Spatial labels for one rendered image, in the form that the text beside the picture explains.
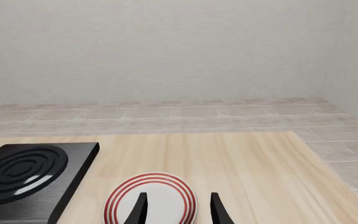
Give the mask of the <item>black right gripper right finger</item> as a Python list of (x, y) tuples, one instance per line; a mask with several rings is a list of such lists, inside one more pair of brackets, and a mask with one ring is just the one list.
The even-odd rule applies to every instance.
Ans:
[(213, 224), (234, 224), (216, 192), (211, 193), (210, 210)]

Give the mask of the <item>white plate with red rings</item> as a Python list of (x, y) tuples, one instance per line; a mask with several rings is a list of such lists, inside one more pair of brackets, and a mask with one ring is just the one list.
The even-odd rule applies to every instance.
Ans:
[(119, 184), (104, 203), (103, 224), (124, 224), (142, 192), (148, 201), (145, 224), (194, 224), (198, 212), (194, 190), (163, 172), (143, 173)]

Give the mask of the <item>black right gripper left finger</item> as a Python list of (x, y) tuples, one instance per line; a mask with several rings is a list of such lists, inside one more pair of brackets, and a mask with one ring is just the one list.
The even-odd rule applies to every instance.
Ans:
[(124, 224), (145, 224), (147, 218), (147, 193), (142, 192), (131, 210), (131, 213), (126, 218)]

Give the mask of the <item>flat black stove plate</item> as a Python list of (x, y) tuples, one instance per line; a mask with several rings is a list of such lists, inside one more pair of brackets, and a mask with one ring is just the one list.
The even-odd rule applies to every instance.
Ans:
[(57, 224), (99, 152), (99, 143), (0, 147), (0, 224)]

